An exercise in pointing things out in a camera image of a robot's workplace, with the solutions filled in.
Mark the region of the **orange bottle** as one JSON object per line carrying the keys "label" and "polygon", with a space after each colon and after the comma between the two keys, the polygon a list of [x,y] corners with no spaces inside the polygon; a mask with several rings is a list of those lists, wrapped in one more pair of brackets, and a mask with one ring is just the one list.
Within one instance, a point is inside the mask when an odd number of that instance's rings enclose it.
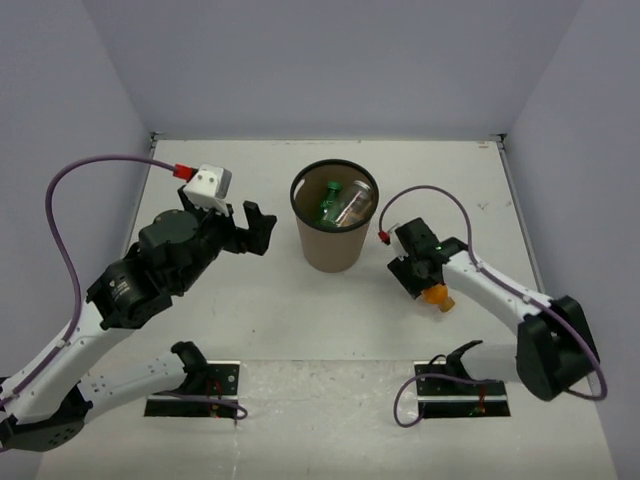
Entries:
{"label": "orange bottle", "polygon": [[455,301],[444,284],[436,284],[424,289],[421,296],[426,303],[437,307],[443,313],[449,312],[455,306]]}

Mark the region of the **green bottle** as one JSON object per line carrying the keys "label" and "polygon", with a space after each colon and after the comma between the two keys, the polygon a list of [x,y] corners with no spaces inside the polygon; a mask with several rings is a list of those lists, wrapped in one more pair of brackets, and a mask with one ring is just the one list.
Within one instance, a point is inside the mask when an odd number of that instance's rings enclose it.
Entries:
{"label": "green bottle", "polygon": [[339,194],[342,191],[342,185],[337,181],[329,181],[327,183],[326,193],[324,195],[323,200],[319,204],[317,222],[321,223],[327,214],[329,208],[332,206],[334,201],[338,198]]}

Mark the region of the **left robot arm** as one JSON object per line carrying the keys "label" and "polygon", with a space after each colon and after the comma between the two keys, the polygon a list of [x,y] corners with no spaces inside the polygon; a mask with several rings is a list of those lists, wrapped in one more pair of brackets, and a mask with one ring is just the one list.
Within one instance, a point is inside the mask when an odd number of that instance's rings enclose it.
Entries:
{"label": "left robot arm", "polygon": [[53,355],[1,381],[2,450],[46,452],[74,438],[91,420],[141,397],[166,392],[201,400],[209,364],[191,341],[116,375],[90,369],[111,349],[183,296],[223,251],[264,255],[277,218],[251,201],[247,227],[231,212],[204,211],[178,193],[182,206],[142,228],[123,259],[88,289],[77,322],[52,341]]}

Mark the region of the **clear plastic bottle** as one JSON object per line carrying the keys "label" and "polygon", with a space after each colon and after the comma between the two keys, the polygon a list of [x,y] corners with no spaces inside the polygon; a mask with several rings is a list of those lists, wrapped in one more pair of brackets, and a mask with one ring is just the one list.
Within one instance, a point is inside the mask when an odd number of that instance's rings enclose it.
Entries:
{"label": "clear plastic bottle", "polygon": [[355,180],[332,203],[326,219],[336,227],[347,227],[361,221],[372,203],[372,188]]}

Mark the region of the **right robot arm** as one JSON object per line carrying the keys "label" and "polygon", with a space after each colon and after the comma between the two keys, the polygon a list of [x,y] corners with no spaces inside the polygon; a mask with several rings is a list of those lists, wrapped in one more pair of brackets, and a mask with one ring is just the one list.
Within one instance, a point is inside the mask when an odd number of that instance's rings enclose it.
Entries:
{"label": "right robot arm", "polygon": [[501,321],[512,345],[472,340],[446,357],[443,374],[456,392],[482,381],[519,382],[536,398],[550,401],[594,373],[599,356],[581,305],[528,289],[478,259],[463,241],[439,240],[416,218],[388,233],[396,251],[388,269],[407,293],[443,312],[458,291]]}

